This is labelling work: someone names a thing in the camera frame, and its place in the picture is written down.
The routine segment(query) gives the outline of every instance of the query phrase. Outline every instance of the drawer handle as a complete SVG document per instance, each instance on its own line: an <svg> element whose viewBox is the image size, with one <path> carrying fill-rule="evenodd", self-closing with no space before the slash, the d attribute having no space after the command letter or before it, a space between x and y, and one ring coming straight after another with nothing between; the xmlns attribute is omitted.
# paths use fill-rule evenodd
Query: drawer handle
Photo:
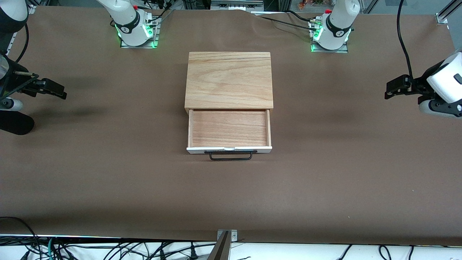
<svg viewBox="0 0 462 260"><path fill-rule="evenodd" d="M216 152L205 152L209 155L212 161L246 161L252 159L253 153L256 151L216 151ZM237 157L237 158L214 158L212 155L246 155L248 157Z"/></svg>

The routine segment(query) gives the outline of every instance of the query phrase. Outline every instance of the brown table surface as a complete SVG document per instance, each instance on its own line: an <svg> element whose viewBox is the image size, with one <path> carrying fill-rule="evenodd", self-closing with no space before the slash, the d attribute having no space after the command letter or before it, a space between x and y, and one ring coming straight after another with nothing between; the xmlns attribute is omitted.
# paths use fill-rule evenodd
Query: brown table surface
<svg viewBox="0 0 462 260"><path fill-rule="evenodd" d="M36 128L0 133L1 215L38 234L461 244L462 121L420 113L417 96L383 99L407 72L395 15L359 15L346 55L311 53L303 29L243 11L175 11L155 50L119 48L109 22L103 8L30 16L21 64L68 96L14 96ZM433 16L403 16L402 35L416 76L453 51ZM270 154L187 153L190 51L271 52Z"/></svg>

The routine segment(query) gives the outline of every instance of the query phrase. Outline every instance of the wooden drawer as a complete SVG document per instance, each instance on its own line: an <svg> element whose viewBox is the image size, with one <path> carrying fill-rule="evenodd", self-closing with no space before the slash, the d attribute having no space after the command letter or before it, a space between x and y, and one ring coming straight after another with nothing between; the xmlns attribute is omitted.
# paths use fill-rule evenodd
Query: wooden drawer
<svg viewBox="0 0 462 260"><path fill-rule="evenodd" d="M269 110L189 109L191 154L212 151L271 151Z"/></svg>

